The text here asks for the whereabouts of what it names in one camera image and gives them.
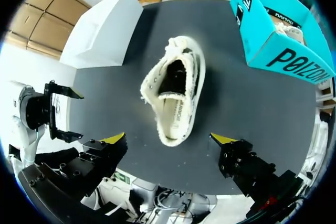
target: cardboard wall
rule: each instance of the cardboard wall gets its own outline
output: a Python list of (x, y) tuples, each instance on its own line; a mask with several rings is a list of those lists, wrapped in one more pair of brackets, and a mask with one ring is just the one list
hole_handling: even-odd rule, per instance
[(59, 59), (74, 25), (89, 8), (82, 0), (25, 0), (5, 40)]

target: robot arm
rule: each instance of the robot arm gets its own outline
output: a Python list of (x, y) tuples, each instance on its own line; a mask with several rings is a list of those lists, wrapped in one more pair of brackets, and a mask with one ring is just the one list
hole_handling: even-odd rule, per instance
[(58, 138), (67, 143), (78, 140), (81, 134), (63, 132), (56, 127), (55, 107), (52, 94), (62, 94), (71, 98), (82, 99), (71, 88), (59, 86), (51, 81), (45, 84), (44, 93), (37, 93), (32, 86), (11, 81), (10, 112), (13, 131), (16, 134), (16, 145), (20, 150), (20, 160), (11, 158), (15, 175), (34, 164), (37, 145), (45, 133), (45, 125), (49, 125), (50, 137)]

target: black cable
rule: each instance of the black cable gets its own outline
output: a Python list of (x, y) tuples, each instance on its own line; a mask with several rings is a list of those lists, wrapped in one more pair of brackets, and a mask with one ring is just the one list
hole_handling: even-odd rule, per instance
[(100, 191), (99, 191), (99, 187), (97, 187), (97, 196), (98, 196), (98, 204), (99, 204), (99, 207), (102, 207), (103, 205), (105, 205), (103, 203), (103, 200), (101, 198), (101, 195), (100, 195)]

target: sneaker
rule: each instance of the sneaker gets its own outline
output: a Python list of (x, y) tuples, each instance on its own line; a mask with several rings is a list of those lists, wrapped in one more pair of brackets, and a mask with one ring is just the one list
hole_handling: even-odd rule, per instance
[(156, 114), (159, 138), (177, 146), (188, 138), (205, 78), (204, 55), (192, 38), (169, 39), (164, 57), (147, 74), (141, 95)]
[(275, 27), (277, 32), (284, 34), (292, 39), (295, 39), (301, 44), (305, 43), (303, 41), (303, 32), (299, 28), (293, 26), (286, 26), (282, 22), (275, 23)]

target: gray work surface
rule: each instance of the gray work surface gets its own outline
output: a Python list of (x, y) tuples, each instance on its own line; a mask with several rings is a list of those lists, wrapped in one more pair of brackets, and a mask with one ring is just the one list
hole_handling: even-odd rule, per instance
[[(164, 55), (171, 37), (191, 36), (203, 49), (206, 75), (190, 137), (177, 147), (161, 143), (151, 106), (140, 85)], [(128, 152), (119, 168), (164, 187), (200, 194), (240, 194), (218, 169), (214, 132), (244, 138), (276, 174), (301, 170), (312, 137), (315, 87), (245, 63), (229, 2), (181, 0), (144, 7), (121, 67), (80, 69), (70, 130), (83, 141), (126, 132)]]

